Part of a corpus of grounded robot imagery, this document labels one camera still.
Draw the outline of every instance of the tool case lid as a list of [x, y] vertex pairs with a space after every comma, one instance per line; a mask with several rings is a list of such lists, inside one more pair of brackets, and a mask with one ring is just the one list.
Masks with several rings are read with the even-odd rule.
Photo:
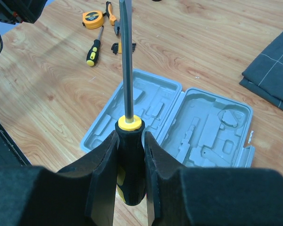
[[[134, 114], [158, 144], [188, 167], [250, 167], [255, 148], [243, 147], [253, 110], [201, 89], [182, 91], [179, 82], [133, 70]], [[89, 152], [125, 114], [121, 83], [81, 141]]]

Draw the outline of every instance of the yellow screwdriver collar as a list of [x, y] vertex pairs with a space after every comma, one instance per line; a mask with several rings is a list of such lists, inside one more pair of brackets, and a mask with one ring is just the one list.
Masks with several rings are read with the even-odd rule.
[[127, 123], [126, 122], [126, 117], [123, 115], [118, 120], [118, 126], [122, 130], [133, 131], [133, 130], [139, 129], [142, 126], [142, 120], [137, 115], [134, 115], [133, 122], [132, 123]]

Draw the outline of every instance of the tape measure label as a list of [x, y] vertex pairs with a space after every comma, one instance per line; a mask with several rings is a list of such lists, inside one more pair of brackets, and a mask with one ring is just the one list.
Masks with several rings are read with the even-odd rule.
[[92, 12], [92, 13], [88, 13], [85, 16], [85, 20], [92, 21], [92, 20], [96, 20], [98, 17], [99, 17], [99, 14], [97, 12]]

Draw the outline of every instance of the wood grain tabletop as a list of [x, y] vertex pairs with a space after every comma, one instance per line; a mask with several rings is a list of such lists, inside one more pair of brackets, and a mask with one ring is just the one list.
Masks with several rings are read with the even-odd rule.
[[[110, 49], [120, 38], [107, 18], [98, 64], [85, 62], [99, 33], [82, 26], [92, 10], [105, 1], [55, 0], [35, 24], [3, 36], [0, 122], [33, 165], [52, 171], [84, 155], [80, 141], [122, 80], [122, 56]], [[283, 174], [283, 112], [239, 85], [283, 31], [283, 0], [133, 0], [132, 20], [133, 67], [249, 104], [252, 167]], [[114, 225], [147, 225], [146, 201], [129, 207], [117, 194]]]

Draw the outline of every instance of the metal shaft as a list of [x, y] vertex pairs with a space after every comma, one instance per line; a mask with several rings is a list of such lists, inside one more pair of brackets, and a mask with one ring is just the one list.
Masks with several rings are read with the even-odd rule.
[[104, 26], [102, 26], [102, 27], [100, 28], [100, 33], [99, 33], [99, 35], [98, 35], [98, 40], [100, 40], [100, 37], [102, 36], [103, 30], [104, 30]]
[[122, 40], [123, 80], [125, 96], [125, 118], [133, 122], [132, 79], [132, 0], [119, 0], [120, 28]]

